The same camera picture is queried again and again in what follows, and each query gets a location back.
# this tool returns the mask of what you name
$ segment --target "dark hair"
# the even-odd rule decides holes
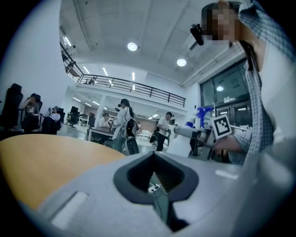
[[[127,106],[129,108],[129,114],[132,118],[135,116],[133,109],[130,107],[130,102],[127,99],[122,99],[120,104],[124,104],[125,106]]]
[[[234,10],[235,13],[238,14],[241,3],[236,1],[229,1],[228,3],[229,3],[229,8]],[[206,29],[206,34],[211,35],[213,40],[218,40],[218,36],[213,35],[213,32],[212,32],[212,24],[211,24],[212,13],[213,13],[212,10],[218,9],[218,4],[219,3],[211,3],[202,8],[202,28]],[[255,52],[252,45],[250,45],[249,43],[243,40],[240,41],[240,44],[246,54],[246,58],[249,64],[249,71],[253,70],[253,62],[255,62],[255,68],[258,70],[257,60],[255,57]]]

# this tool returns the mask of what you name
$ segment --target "tabletop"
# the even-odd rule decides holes
[[[97,143],[56,135],[20,135],[0,142],[3,175],[16,199],[33,209],[88,169],[124,157]]]

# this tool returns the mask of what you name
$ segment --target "round ceiling light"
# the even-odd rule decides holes
[[[178,66],[183,67],[186,65],[186,60],[183,58],[180,58],[177,60],[177,64],[178,64]]]
[[[137,50],[137,45],[135,44],[135,43],[129,43],[128,44],[128,49],[130,50],[130,51],[136,51]]]
[[[222,91],[222,90],[224,90],[223,87],[221,87],[221,86],[218,86],[218,87],[217,87],[217,91]]]

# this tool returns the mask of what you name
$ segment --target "black railing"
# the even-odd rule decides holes
[[[100,75],[91,75],[91,74],[84,74],[80,68],[74,63],[71,56],[65,51],[66,56],[68,57],[67,60],[64,61],[67,63],[65,65],[65,69],[67,72],[67,69],[69,70],[69,65],[74,65],[73,68],[70,69],[68,72],[73,76],[72,74],[75,74],[73,76],[73,79],[79,83],[79,84],[87,84],[87,85],[94,85],[98,87],[108,87],[116,90],[126,91],[133,94],[138,94],[142,96],[147,96],[153,99],[161,100],[164,102],[168,102],[170,104],[175,104],[178,106],[185,106],[185,98],[169,93],[167,91],[163,91],[154,87],[146,86],[137,82],[128,81],[124,79],[114,78],[114,77],[108,77],[108,76],[100,76]]]

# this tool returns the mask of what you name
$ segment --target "blue plush toy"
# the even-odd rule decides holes
[[[214,108],[212,107],[207,107],[207,108],[203,108],[203,107],[198,107],[198,113],[196,114],[197,117],[200,118],[200,126],[202,128],[204,128],[204,117],[206,115],[207,112],[209,111],[213,111]]]

